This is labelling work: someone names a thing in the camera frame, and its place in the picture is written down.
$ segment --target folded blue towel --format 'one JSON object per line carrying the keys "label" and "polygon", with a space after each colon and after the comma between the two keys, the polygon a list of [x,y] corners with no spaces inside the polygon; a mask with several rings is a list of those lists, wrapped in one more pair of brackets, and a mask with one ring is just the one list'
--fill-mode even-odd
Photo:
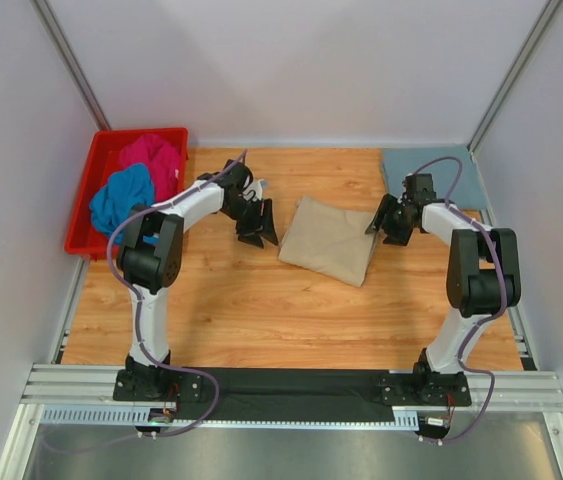
{"label": "folded blue towel", "polygon": [[[130,210],[137,203],[154,203],[154,185],[150,172],[143,164],[113,173],[107,185],[99,190],[90,202],[92,226],[108,238],[112,232],[130,216]],[[115,238],[115,245],[123,239],[123,232]]]}

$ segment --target white wall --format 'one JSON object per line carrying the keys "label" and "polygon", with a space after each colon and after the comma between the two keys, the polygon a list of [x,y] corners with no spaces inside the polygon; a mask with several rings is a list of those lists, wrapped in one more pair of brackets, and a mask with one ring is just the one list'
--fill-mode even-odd
{"label": "white wall", "polygon": [[519,237],[532,346],[563,383],[563,7],[477,163],[496,221]]}
{"label": "white wall", "polygon": [[467,143],[545,0],[50,0],[114,128]]}
{"label": "white wall", "polygon": [[0,453],[75,269],[63,238],[93,122],[26,0],[0,0]]}

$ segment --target wooden surface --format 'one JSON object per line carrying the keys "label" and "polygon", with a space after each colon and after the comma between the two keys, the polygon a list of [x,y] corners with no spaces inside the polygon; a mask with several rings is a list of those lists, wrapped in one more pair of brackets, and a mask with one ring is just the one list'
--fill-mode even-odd
{"label": "wooden surface", "polygon": [[[219,170],[238,149],[190,152],[186,184]],[[377,149],[251,149],[266,178],[279,238],[296,202],[374,211],[385,193]],[[212,215],[193,227],[170,292],[173,362],[190,366],[411,368],[448,312],[448,248],[414,233],[407,248],[378,245],[361,288],[286,265],[277,248],[244,245],[234,223]],[[91,263],[63,363],[121,365],[131,341],[129,296],[104,261]],[[499,319],[470,365],[520,370],[510,323]]]}

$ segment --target white robotic arm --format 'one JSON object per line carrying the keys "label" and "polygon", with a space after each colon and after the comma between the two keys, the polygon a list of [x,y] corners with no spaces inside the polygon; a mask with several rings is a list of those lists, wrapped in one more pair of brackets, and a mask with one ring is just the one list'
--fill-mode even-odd
{"label": "white robotic arm", "polygon": [[[424,350],[419,362],[429,372],[458,373],[463,371],[459,361],[467,360],[489,325],[482,320],[501,308],[501,287],[496,272],[480,265],[484,261],[493,262],[483,233],[490,236],[502,266],[506,308],[516,305],[521,296],[516,235],[512,230],[493,229],[457,214],[454,205],[436,198],[430,174],[410,175],[404,185],[401,198],[383,197],[368,233],[381,229],[387,234],[384,243],[405,246],[414,228],[419,228],[450,247],[446,291],[451,308],[439,334]],[[461,348],[473,328],[476,331]]]}
{"label": "white robotic arm", "polygon": [[[265,238],[278,244],[272,219],[272,200],[263,199],[264,180],[255,181],[242,163],[236,164],[216,183],[201,188],[208,177],[209,174],[202,176],[186,191],[153,205],[162,207],[158,212],[131,223],[117,258],[124,278],[142,295],[138,321],[143,347],[159,362],[169,363],[166,335],[168,293],[181,267],[182,236],[188,229],[210,214],[223,212],[236,220],[240,241],[263,247],[262,238]],[[144,208],[138,206],[133,212]],[[150,236],[158,237],[156,245],[146,240]],[[137,296],[130,292],[130,297],[133,318],[136,319]],[[140,365],[152,365],[141,350],[134,328],[129,356]]]}

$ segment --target folded beige towel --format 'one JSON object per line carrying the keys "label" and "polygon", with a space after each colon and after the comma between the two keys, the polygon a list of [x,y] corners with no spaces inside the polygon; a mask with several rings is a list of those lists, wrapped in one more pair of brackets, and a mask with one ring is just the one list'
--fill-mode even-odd
{"label": "folded beige towel", "polygon": [[303,197],[281,242],[279,260],[360,287],[374,249],[375,236],[365,234],[373,217]]}

